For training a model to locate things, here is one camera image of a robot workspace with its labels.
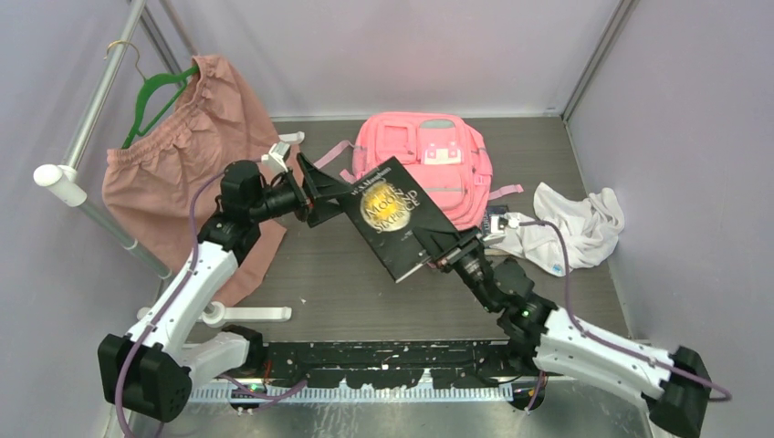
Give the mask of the Moon and Sixpence book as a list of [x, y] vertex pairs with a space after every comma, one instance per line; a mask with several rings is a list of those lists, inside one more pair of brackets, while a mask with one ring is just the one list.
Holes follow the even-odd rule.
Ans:
[[426, 249], [424, 242], [436, 236], [460, 236], [396, 158], [351, 184], [338, 202], [396, 283], [441, 255], [438, 250]]

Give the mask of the pink student backpack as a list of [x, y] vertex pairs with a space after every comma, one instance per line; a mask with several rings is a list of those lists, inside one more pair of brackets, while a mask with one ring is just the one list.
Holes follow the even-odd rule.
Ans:
[[321, 168], [353, 149], [353, 183], [394, 157], [460, 230], [482, 224], [489, 202], [523, 193], [519, 184], [492, 190], [493, 166], [483, 136], [461, 118], [440, 113], [382, 112], [369, 117], [356, 141], [342, 141], [315, 162]]

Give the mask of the blue book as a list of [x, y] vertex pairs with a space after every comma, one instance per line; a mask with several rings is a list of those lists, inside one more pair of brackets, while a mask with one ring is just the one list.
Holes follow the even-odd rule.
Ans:
[[491, 229], [492, 218], [494, 216], [500, 216], [508, 212], [508, 206], [506, 204], [491, 204], [486, 207], [485, 215], [482, 219], [481, 229], [485, 232], [489, 232]]

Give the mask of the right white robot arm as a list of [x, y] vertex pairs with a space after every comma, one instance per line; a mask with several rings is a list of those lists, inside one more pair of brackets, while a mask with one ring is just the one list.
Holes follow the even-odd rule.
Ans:
[[485, 310], [498, 313], [515, 373], [536, 370], [583, 381], [645, 408], [652, 423], [674, 436], [700, 436], [711, 380], [698, 352], [643, 345], [571, 315], [569, 306], [535, 292], [515, 258], [488, 261], [475, 228], [418, 228], [414, 234], [433, 264], [456, 272]]

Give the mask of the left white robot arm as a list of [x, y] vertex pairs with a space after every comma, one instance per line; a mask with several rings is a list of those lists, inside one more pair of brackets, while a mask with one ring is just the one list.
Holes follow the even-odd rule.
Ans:
[[104, 398], [118, 413], [125, 409], [160, 422], [171, 422], [192, 391], [220, 374], [238, 370], [246, 377], [266, 365], [261, 335], [227, 327], [214, 339], [184, 350], [198, 319], [217, 292], [243, 264], [261, 235], [260, 224], [294, 214], [310, 227], [341, 212], [340, 198], [351, 190], [299, 154], [303, 174], [296, 182], [283, 169], [267, 182], [259, 166], [271, 162], [240, 160], [209, 178], [204, 187], [220, 184], [215, 212], [198, 226], [189, 210], [191, 253], [177, 276], [151, 309], [126, 334], [107, 335], [98, 347]]

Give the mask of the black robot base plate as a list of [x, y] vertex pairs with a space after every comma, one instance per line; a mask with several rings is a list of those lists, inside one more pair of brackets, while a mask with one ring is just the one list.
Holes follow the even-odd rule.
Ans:
[[311, 389], [345, 383], [391, 390], [416, 387], [425, 373], [434, 389], [493, 388], [538, 376], [501, 340], [270, 342], [256, 358], [225, 374], [282, 387], [305, 381]]

